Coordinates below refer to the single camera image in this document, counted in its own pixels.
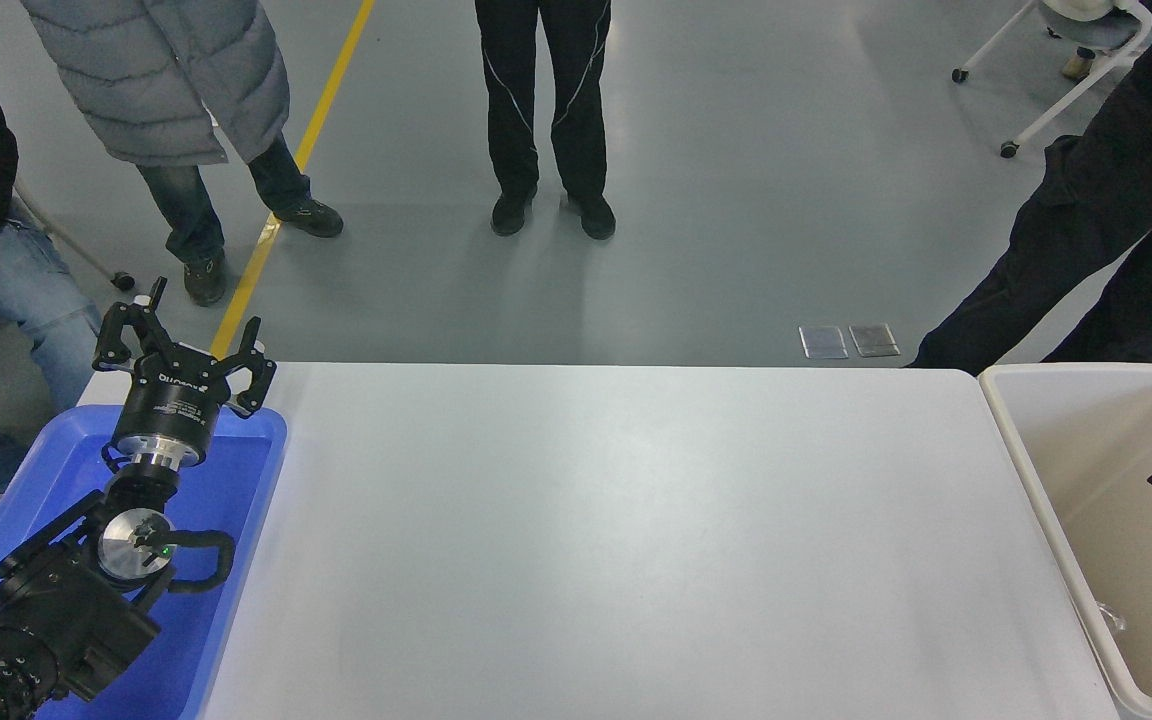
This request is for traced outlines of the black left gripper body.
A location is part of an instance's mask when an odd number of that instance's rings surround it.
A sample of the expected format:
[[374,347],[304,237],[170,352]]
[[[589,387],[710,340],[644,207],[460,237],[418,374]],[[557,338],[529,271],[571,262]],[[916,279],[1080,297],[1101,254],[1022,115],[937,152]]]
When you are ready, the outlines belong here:
[[152,445],[179,446],[180,456],[209,454],[228,382],[219,361],[197,348],[173,344],[141,356],[111,442],[126,456]]

